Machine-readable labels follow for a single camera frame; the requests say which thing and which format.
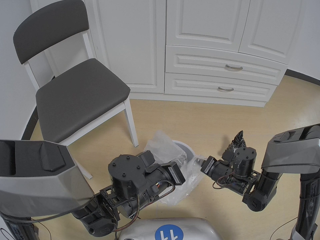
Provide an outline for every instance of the white drawer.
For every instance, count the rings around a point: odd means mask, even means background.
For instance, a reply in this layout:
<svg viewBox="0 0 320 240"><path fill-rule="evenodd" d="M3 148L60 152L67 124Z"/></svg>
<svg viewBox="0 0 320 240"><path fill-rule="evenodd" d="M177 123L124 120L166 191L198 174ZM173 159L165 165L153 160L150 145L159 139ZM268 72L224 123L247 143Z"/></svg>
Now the white drawer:
<svg viewBox="0 0 320 240"><path fill-rule="evenodd" d="M286 64L239 52L166 45L166 73L218 76L278 85L286 70Z"/></svg>
<svg viewBox="0 0 320 240"><path fill-rule="evenodd" d="M273 84L234 78L178 73L166 73L164 86L165 94L209 96L263 102L267 102L270 99L277 87Z"/></svg>

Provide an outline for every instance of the chair leg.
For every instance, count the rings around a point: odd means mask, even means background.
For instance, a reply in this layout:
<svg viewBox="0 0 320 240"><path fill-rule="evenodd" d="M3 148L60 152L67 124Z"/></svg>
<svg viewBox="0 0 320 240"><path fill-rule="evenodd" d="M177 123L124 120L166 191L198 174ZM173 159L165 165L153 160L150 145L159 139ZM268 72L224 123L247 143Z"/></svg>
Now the chair leg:
<svg viewBox="0 0 320 240"><path fill-rule="evenodd" d="M136 147L139 145L138 143L138 137L136 132L136 127L134 126L134 117L132 116L131 106L130 106L130 100L127 98L124 102L125 110L124 114L128 122L129 126L129 132L132 139L133 145Z"/></svg>
<svg viewBox="0 0 320 240"><path fill-rule="evenodd" d="M75 160L75 162L77 163L81 173L90 180L93 176L77 160Z"/></svg>

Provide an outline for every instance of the logo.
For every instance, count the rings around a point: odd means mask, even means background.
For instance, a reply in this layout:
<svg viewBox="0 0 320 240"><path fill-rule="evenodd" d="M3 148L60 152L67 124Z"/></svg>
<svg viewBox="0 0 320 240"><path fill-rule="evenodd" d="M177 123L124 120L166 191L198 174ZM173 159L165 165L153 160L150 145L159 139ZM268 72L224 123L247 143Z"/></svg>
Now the logo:
<svg viewBox="0 0 320 240"><path fill-rule="evenodd" d="M183 231L176 225L163 225L157 229L154 238L155 240L182 240Z"/></svg>

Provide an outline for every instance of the wooden floor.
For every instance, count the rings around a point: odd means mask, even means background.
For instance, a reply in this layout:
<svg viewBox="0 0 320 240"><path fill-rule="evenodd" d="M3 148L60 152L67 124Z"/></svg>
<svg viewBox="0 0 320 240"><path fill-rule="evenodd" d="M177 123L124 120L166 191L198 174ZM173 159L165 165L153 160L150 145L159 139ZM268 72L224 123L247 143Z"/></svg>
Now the wooden floor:
<svg viewBox="0 0 320 240"><path fill-rule="evenodd" d="M259 171L267 142L286 130L320 122L320 86L285 76L265 107L221 104L131 100L139 146L134 148L123 112L71 144L72 155L93 175L88 180L95 192L110 185L109 162L120 154L138 154L157 130L188 144L196 154L220 158L234 136L244 131L247 146L257 150L255 170ZM42 139L39 125L32 136ZM269 240L272 232L295 218L299 208L300 176L284 174L276 196L262 212L253 212L242 197L228 189L215 190L204 177L198 187L177 206L153 204L140 212L141 218L200 217L207 219L222 235L232 240ZM123 218L119 225L128 219ZM46 221L52 239L94 239L71 214ZM292 221L272 239L290 237ZM41 240L49 234L39 225ZM114 234L101 239L114 240ZM320 239L320 229L314 240Z"/></svg>

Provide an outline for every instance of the gray chair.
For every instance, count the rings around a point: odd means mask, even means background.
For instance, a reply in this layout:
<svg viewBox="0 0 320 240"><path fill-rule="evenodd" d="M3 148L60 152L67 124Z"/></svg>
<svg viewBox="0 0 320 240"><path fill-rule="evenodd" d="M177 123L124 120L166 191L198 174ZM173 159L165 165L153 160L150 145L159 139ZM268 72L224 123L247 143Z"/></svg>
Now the gray chair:
<svg viewBox="0 0 320 240"><path fill-rule="evenodd" d="M82 0L62 0L31 14L17 28L13 43L37 90L36 104L43 139L70 145L109 118L125 112L133 145L137 133L128 98L130 88L92 53L89 22ZM89 59L39 87L28 60L54 44L82 32ZM80 166L83 174L92 176Z"/></svg>

